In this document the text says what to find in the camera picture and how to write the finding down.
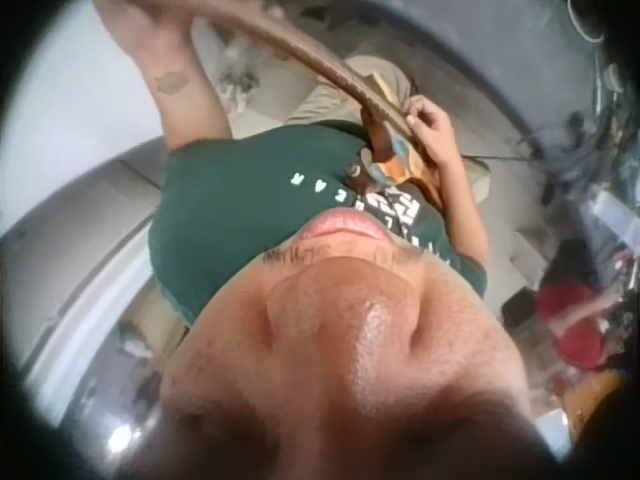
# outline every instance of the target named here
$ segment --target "hand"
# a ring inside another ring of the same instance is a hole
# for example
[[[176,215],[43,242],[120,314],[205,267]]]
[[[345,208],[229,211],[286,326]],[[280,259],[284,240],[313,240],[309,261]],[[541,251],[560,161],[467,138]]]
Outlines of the hand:
[[[462,164],[456,137],[447,112],[423,95],[411,97],[407,123],[439,168]]]
[[[134,61],[191,48],[193,18],[169,8],[150,10],[139,0],[94,0],[103,25]]]

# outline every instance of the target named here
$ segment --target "mustache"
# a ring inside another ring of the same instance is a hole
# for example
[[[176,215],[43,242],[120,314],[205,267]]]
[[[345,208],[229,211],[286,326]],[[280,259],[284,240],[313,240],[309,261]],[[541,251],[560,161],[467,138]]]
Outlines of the mustache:
[[[275,247],[262,253],[262,262],[265,265],[311,265],[313,262],[331,257],[331,250],[329,245],[307,248]],[[423,249],[411,245],[377,246],[371,251],[371,257],[365,260],[380,266],[401,266],[418,262],[423,253]]]

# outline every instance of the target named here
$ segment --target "tattoo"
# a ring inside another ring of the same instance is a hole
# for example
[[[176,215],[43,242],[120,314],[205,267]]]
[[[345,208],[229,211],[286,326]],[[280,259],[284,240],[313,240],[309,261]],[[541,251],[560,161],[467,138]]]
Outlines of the tattoo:
[[[154,80],[158,91],[166,95],[175,95],[189,84],[189,78],[183,72],[167,72]]]

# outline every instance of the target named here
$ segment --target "short sleeve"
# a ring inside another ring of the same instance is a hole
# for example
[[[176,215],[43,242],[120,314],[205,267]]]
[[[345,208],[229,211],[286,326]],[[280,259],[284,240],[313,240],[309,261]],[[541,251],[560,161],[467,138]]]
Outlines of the short sleeve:
[[[487,271],[475,260],[464,255],[459,257],[460,267],[458,272],[469,282],[480,297],[484,297],[487,291]]]

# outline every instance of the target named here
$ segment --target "khaki pants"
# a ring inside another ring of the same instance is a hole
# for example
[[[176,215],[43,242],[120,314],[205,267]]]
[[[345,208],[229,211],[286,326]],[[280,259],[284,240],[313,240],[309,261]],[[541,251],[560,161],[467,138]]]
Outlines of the khaki pants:
[[[391,92],[404,106],[411,95],[411,82],[407,76],[393,63],[370,55],[355,55],[345,62],[362,76],[377,73],[382,77]],[[349,95],[330,82],[320,79],[318,86],[300,104],[286,120],[285,125],[318,123],[326,120],[343,120],[362,124],[361,106]],[[488,167],[477,161],[465,159],[467,178],[473,190],[476,203],[489,195]]]

